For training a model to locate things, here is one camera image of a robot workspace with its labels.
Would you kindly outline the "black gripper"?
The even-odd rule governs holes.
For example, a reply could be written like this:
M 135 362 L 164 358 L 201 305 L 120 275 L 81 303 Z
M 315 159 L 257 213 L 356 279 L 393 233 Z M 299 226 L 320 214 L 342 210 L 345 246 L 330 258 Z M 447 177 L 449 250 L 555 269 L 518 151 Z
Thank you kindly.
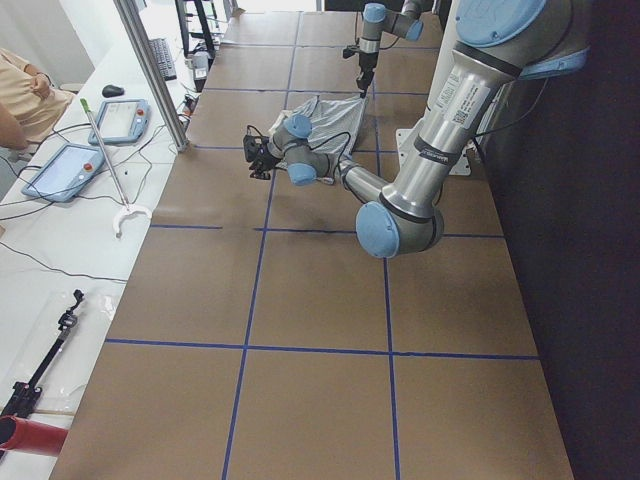
M 378 62 L 378 53 L 358 52 L 361 73 L 356 78 L 356 85 L 360 90 L 360 97 L 365 98 L 373 80 L 373 74 Z
M 271 144 L 261 144 L 253 149 L 252 154 L 250 177 L 258 180 L 270 180 L 271 171 L 282 161 L 281 151 Z

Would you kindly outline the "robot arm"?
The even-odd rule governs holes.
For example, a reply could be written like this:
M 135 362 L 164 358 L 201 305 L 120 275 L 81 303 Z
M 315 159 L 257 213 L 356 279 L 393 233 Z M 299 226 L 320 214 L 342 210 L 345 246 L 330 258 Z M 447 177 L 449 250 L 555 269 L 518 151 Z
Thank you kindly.
M 431 10 L 433 1 L 404 1 L 399 12 L 388 9 L 381 3 L 367 3 L 362 13 L 362 33 L 354 45 L 352 53 L 358 56 L 360 73 L 356 85 L 360 97 L 365 98 L 373 81 L 378 62 L 383 33 L 411 42 L 417 41 L 423 31 L 421 16 Z
M 448 48 L 438 63 L 447 69 L 440 91 L 400 149 L 392 182 L 342 153 L 311 145 L 311 120 L 300 113 L 283 119 L 269 135 L 248 130 L 246 161 L 266 179 L 284 164 L 297 186 L 339 181 L 361 202 L 356 234 L 377 258 L 421 252 L 442 237 L 444 220 L 435 199 L 496 93 L 516 80 L 549 78 L 581 69 L 589 51 L 592 5 L 588 1 L 461 1 L 448 15 Z

